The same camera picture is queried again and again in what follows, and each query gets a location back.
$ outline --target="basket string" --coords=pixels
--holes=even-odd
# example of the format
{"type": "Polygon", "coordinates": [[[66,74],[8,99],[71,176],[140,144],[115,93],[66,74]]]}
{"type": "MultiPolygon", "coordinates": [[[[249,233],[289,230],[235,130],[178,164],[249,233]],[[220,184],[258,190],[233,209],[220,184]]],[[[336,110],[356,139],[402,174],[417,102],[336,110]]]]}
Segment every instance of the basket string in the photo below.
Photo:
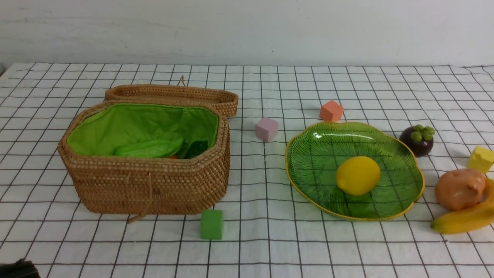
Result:
{"type": "Polygon", "coordinates": [[[185,85],[185,82],[184,82],[184,76],[182,74],[182,77],[180,77],[180,79],[178,80],[178,83],[177,83],[177,86],[180,85],[180,82],[182,82],[182,85],[187,87],[187,85],[185,85]]]}
{"type": "MultiPolygon", "coordinates": [[[[128,174],[127,176],[127,180],[125,183],[128,183],[128,180],[130,178],[130,173],[128,174]]],[[[151,206],[151,203],[153,201],[153,186],[151,185],[151,173],[148,173],[148,178],[149,178],[149,201],[148,201],[148,205],[146,206],[146,208],[141,212],[141,214],[139,215],[136,215],[130,219],[127,220],[127,223],[133,223],[133,222],[136,222],[140,219],[142,219],[144,216],[146,216],[146,212],[148,211],[149,207],[151,206]]]]}

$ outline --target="green fabric lining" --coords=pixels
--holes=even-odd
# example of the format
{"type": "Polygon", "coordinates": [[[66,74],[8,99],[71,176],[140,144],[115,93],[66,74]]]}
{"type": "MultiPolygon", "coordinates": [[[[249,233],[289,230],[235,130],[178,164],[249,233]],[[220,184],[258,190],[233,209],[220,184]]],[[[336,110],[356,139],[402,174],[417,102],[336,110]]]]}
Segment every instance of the green fabric lining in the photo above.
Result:
{"type": "Polygon", "coordinates": [[[67,138],[78,155],[112,156],[119,147],[157,139],[184,138],[183,148],[216,143],[219,118],[204,107],[119,103],[86,118],[67,138]]]}

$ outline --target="orange cube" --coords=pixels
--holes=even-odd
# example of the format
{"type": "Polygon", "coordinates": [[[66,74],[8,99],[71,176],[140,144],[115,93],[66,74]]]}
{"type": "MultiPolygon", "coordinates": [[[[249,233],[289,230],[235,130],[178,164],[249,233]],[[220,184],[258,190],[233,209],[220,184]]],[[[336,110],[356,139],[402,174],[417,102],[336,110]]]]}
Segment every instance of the orange cube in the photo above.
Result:
{"type": "Polygon", "coordinates": [[[337,122],[343,115],[343,106],[331,100],[321,107],[319,117],[325,122],[337,122]]]}

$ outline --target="yellow lemon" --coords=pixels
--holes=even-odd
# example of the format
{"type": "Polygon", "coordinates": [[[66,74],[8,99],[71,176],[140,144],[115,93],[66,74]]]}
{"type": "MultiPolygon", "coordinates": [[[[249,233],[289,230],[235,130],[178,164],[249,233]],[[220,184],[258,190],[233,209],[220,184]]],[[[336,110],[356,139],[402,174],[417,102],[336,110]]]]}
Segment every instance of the yellow lemon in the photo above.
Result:
{"type": "Polygon", "coordinates": [[[336,185],[348,195],[368,193],[381,179],[379,165],[367,156],[355,156],[338,167],[336,185]]]}

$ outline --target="yellow cube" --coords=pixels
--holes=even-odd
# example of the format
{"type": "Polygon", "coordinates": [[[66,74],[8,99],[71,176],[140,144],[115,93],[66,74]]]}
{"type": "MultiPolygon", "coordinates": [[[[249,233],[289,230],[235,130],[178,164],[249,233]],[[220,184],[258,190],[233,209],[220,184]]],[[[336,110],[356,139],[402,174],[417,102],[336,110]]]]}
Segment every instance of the yellow cube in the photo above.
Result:
{"type": "Polygon", "coordinates": [[[475,169],[483,174],[487,174],[489,169],[494,164],[494,151],[476,146],[470,158],[468,159],[467,168],[475,169]]]}

